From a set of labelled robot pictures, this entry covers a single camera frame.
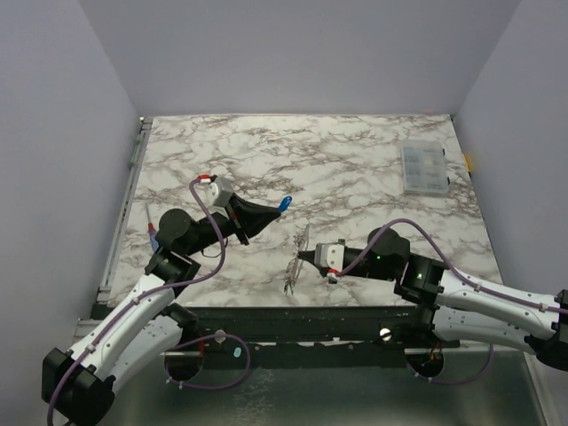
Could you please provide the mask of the blue key tag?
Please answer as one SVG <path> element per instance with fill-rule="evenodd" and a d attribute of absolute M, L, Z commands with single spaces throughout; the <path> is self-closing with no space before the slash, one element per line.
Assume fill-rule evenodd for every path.
<path fill-rule="evenodd" d="M 290 206 L 292 200 L 293 200 L 293 197 L 290 196 L 290 195 L 284 197 L 284 198 L 281 200 L 281 202 L 280 202 L 280 205 L 279 205 L 279 207 L 278 207 L 278 210 L 279 210 L 280 212 L 286 211 L 286 210 L 289 208 L 289 206 Z"/>

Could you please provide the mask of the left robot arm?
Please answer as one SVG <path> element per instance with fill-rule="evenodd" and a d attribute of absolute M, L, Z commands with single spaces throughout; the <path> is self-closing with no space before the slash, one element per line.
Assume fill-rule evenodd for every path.
<path fill-rule="evenodd" d="M 154 252 L 130 293 L 69 350 L 51 350 L 43 360 L 42 398 L 48 413 L 61 413 L 76 425 L 96 425 L 118 391 L 147 363 L 170 348 L 186 350 L 195 342 L 194 317 L 175 304 L 189 285 L 201 282 L 200 264 L 191 256 L 233 234 L 241 244 L 258 235 L 285 211 L 232 195 L 226 212 L 199 221 L 170 209 L 159 222 Z"/>

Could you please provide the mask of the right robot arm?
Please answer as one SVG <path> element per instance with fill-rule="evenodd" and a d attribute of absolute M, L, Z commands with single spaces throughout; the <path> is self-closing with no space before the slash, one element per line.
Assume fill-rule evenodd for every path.
<path fill-rule="evenodd" d="M 504 287 L 463 272 L 444 254 L 412 253 L 408 239 L 384 225 L 365 248 L 319 243 L 297 257 L 330 281 L 342 277 L 391 281 L 394 293 L 418 306 L 407 326 L 409 340 L 497 344 L 532 354 L 556 370 L 567 368 L 567 292 L 556 295 Z"/>

